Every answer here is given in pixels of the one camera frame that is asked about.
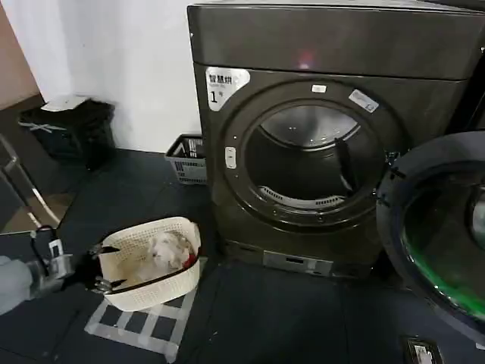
plastic basket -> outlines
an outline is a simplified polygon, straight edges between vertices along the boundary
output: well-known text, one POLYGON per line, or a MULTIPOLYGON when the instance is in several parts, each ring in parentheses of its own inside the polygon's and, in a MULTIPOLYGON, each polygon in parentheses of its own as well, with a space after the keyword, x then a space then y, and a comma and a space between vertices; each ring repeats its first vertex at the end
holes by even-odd
POLYGON ((117 253, 100 255, 99 260, 103 278, 109 281, 127 279, 112 293, 105 294, 106 299, 122 311, 139 311, 174 300, 193 290, 199 282, 199 229, 186 218, 164 218, 130 227, 109 235, 103 240, 102 245, 120 249, 117 253), (145 260, 149 239, 162 231, 176 231, 182 234, 192 245, 197 260, 182 271, 142 282, 136 275, 127 273, 130 271, 127 267, 145 260))
POLYGON ((169 148, 165 159, 172 164, 182 184, 207 184, 203 142, 200 135, 182 134, 169 148))

white laundry basket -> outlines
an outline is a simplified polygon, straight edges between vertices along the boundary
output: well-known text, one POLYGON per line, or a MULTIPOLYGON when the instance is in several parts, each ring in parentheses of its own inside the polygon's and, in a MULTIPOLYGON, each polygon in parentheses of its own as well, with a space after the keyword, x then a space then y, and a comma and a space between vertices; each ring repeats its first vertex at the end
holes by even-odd
POLYGON ((99 260, 104 279, 127 279, 112 293, 105 294, 106 299, 122 311, 139 311, 174 300, 193 290, 199 282, 199 229, 186 218, 164 218, 130 227, 109 235, 102 245, 120 249, 117 253, 100 255, 99 260), (196 262, 182 271, 142 282, 128 267, 139 265, 145 260, 149 239, 163 231, 182 234, 192 245, 197 256, 196 262))

open machine door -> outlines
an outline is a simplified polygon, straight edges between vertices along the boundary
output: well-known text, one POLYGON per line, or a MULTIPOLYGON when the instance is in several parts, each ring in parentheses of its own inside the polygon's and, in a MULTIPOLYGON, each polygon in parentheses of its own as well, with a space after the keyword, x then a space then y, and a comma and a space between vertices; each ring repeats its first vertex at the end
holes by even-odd
POLYGON ((485 131, 395 160, 377 190, 377 228, 407 285, 485 345, 485 131))

dryer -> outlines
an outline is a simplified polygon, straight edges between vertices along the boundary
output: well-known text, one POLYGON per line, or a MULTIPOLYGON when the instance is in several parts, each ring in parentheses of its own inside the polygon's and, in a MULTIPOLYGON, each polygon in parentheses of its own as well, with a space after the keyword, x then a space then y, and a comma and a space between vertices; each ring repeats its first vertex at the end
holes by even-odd
POLYGON ((227 253, 365 276, 382 250, 381 178, 445 132, 482 56, 483 14, 415 1, 238 1, 189 6, 188 18, 227 253))

cable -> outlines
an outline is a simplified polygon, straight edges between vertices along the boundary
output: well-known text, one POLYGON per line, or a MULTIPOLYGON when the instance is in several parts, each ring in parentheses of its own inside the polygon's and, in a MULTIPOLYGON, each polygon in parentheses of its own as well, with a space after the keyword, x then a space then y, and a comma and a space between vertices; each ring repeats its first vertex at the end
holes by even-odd
POLYGON ((47 265, 44 262, 44 259, 42 258, 42 256, 40 255, 40 253, 39 253, 39 251, 36 247, 37 234, 40 231, 45 230, 45 229, 49 229, 51 231, 51 241, 56 240, 58 238, 58 235, 57 235, 55 229, 52 226, 43 225, 43 226, 37 228, 37 230, 30 232, 30 248, 32 249, 34 255, 36 256, 36 259, 39 262, 40 268, 42 269, 44 275, 47 277, 47 276, 49 276, 49 269, 47 268, 47 265))

